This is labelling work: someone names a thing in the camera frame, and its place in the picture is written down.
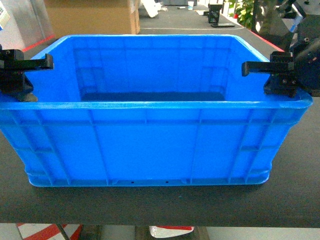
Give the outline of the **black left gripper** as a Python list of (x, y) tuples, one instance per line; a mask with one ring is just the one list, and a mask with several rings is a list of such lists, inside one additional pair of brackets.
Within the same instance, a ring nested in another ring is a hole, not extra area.
[[(32, 93), (34, 87), (23, 70), (7, 69), (6, 61), (24, 61), (24, 53), (19, 49), (3, 49), (0, 46), (0, 92), (4, 95), (15, 95), (19, 102), (38, 102)], [(22, 67), (25, 71), (44, 71), (54, 69), (54, 59), (46, 53), (43, 59), (25, 60)]]

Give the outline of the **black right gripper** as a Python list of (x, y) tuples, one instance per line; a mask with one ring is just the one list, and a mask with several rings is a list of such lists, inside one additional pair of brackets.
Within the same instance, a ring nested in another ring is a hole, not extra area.
[(250, 73), (270, 73), (263, 86), (266, 95), (284, 95), (293, 98), (297, 93), (298, 80), (294, 70), (294, 57), (291, 52), (274, 51), (270, 62), (246, 61), (241, 65), (243, 77)]

